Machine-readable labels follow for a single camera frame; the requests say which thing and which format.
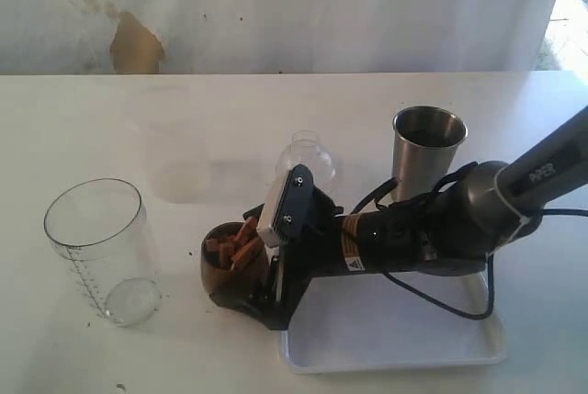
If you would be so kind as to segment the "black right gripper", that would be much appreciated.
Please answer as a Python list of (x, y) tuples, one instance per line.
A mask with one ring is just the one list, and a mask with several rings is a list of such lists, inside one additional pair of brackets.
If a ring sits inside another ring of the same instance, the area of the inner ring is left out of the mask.
[[(260, 204), (245, 211), (243, 219), (259, 220), (262, 211)], [(218, 307), (252, 314), (270, 331), (285, 331), (313, 278), (346, 271), (337, 235), (342, 213), (322, 191), (313, 192), (299, 238), (278, 249), (254, 293), (214, 291), (209, 298)]]

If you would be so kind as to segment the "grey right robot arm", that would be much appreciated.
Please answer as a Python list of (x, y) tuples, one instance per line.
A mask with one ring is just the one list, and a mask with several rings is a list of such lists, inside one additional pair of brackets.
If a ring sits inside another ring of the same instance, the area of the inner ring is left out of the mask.
[(491, 273), (501, 247), (533, 233), (552, 200), (586, 182), (585, 111), (512, 163), (468, 163), (430, 191), (371, 212), (358, 205), (344, 214), (297, 164), (254, 209), (258, 234), (278, 255), (239, 308), (284, 331), (316, 277)]

